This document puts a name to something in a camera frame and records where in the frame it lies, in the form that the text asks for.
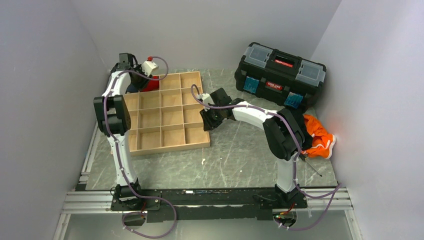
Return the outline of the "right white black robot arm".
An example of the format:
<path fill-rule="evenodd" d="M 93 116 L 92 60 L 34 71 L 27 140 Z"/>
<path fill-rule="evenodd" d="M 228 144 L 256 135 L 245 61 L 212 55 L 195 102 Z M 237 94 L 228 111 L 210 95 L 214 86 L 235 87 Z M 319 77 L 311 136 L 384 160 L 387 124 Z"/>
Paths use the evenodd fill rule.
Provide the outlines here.
<path fill-rule="evenodd" d="M 264 131 L 267 145 L 277 158 L 276 203 L 289 207 L 299 194 L 295 162 L 303 150 L 312 147 L 313 137 L 308 133 L 304 112 L 301 109 L 284 107 L 268 110 L 252 105 L 242 98 L 232 99 L 223 88 L 209 93 L 200 93 L 193 85 L 191 95 L 201 105 L 200 115 L 204 131 L 212 131 L 224 120 L 245 122 Z"/>

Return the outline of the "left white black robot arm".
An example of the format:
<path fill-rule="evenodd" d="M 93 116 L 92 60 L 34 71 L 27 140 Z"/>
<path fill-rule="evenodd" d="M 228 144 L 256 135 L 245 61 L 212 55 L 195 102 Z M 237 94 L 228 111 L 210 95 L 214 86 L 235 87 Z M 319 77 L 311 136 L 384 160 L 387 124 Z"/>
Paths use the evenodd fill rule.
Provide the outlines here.
<path fill-rule="evenodd" d="M 117 201 L 124 199 L 124 204 L 131 210 L 139 209 L 144 203 L 131 163 L 129 135 L 132 122 L 124 98 L 136 63 L 133 54 L 119 54 L 119 62 L 111 70 L 105 92 L 93 99 L 98 128 L 107 137 L 114 160 L 116 186 L 113 196 Z"/>

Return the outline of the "red white underwear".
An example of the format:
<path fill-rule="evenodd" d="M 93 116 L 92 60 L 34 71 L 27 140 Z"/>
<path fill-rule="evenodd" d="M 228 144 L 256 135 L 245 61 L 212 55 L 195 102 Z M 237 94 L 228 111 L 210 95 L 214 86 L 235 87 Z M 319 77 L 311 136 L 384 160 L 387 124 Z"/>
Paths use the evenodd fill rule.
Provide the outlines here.
<path fill-rule="evenodd" d="M 155 80 L 150 80 L 143 89 L 139 90 L 139 92 L 151 92 L 151 91 L 155 91 L 159 89 L 160 82 L 157 79 L 159 79 L 160 77 L 156 75 L 156 76 L 153 76 L 153 78 Z"/>

